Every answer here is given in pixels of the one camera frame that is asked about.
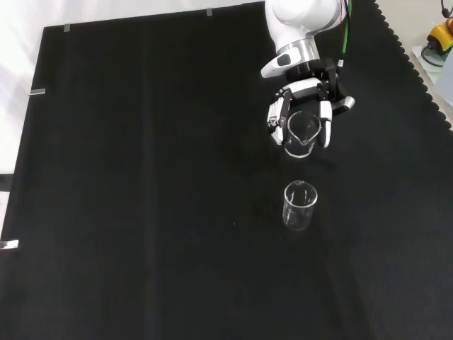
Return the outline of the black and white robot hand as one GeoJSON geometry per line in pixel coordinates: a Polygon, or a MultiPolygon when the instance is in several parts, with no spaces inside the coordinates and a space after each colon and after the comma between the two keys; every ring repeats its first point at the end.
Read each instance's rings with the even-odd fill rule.
{"type": "Polygon", "coordinates": [[[286,75],[289,83],[274,95],[267,113],[267,129],[277,145],[286,146],[295,131],[290,127],[292,106],[310,100],[319,102],[316,114],[316,138],[324,149],[328,148],[332,135],[332,119],[350,110],[355,99],[346,94],[338,80],[340,65],[334,65],[330,59],[303,62],[301,58],[285,52],[270,62],[260,71],[264,79],[286,75]]]}

